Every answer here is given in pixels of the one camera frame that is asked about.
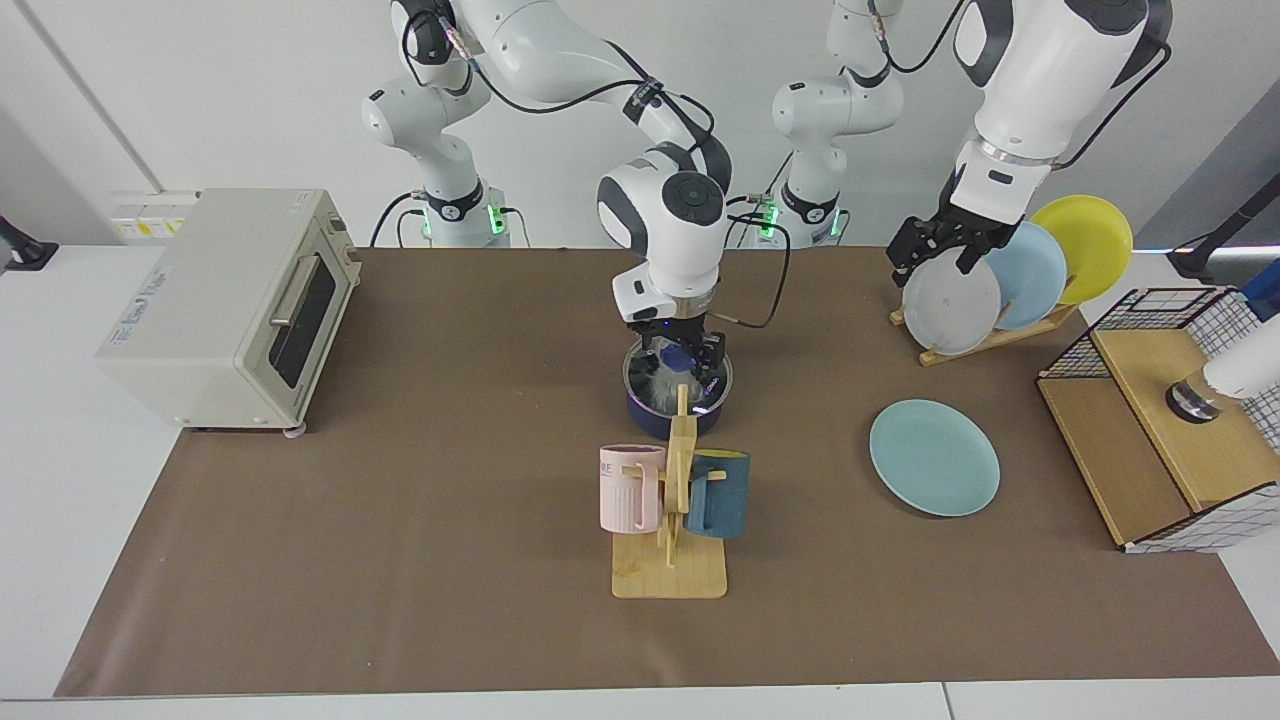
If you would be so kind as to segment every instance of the wooden box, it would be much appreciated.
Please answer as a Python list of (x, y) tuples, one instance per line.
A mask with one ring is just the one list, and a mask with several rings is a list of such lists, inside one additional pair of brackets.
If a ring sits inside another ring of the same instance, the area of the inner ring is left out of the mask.
[(1138, 290), (1041, 373), (1125, 552), (1216, 552), (1280, 524), (1280, 388), (1202, 425), (1165, 401), (1169, 386), (1260, 324), (1235, 290)]

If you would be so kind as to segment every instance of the oven window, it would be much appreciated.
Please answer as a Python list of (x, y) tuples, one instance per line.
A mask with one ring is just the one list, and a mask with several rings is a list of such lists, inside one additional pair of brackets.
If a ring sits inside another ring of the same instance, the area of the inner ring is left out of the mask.
[(329, 304), (337, 290), (338, 283), (334, 282), (333, 273), (329, 272), (329, 266), (321, 258), (316, 273), (311, 278), (311, 284), (307, 287), (302, 309), (298, 310), (297, 320), (291, 327), (280, 328), (275, 333), (275, 342), (271, 343), (268, 359), (291, 389), (298, 387), (302, 368), (307, 364), (307, 357), (311, 356), (311, 347), (316, 342), (316, 336), (320, 334), (320, 325), (324, 324), (325, 314), (329, 311)]

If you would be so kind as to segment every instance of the blue plate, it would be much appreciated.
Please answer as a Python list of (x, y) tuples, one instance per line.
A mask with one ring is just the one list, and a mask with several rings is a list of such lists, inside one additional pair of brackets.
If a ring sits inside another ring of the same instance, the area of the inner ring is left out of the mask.
[(904, 400), (872, 424), (872, 462), (888, 489), (933, 515), (972, 515), (1000, 488), (1000, 461), (987, 436), (957, 410)]
[(1000, 282), (1000, 306), (1011, 305), (996, 327), (1016, 331), (1048, 315), (1066, 287), (1066, 256), (1050, 232), (1023, 220), (1009, 245), (987, 254)]

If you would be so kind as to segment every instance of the yellow plate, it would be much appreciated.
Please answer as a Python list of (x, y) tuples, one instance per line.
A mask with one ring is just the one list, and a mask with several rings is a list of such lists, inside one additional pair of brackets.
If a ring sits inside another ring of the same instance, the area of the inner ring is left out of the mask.
[(1060, 197), (1032, 218), (1047, 229), (1066, 255), (1074, 278), (1059, 301), (1079, 305), (1116, 284), (1133, 256), (1133, 229), (1119, 208), (1093, 195)]

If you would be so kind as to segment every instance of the brown table mat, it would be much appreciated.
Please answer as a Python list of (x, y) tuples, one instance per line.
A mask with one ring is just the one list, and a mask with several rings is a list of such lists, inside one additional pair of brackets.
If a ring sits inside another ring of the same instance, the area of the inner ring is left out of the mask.
[[(704, 447), (753, 454), (728, 596), (618, 601), (596, 446), (623, 411), (602, 251), (370, 251), (311, 432), (184, 433), (60, 696), (1277, 674), (1212, 555), (1111, 546), (1036, 391), (1082, 332), (923, 369), (873, 249), (796, 254), (776, 324), (731, 328)], [(763, 315), (781, 255), (733, 252)], [(989, 507), (932, 519), (867, 450), (906, 397), (992, 438)]]

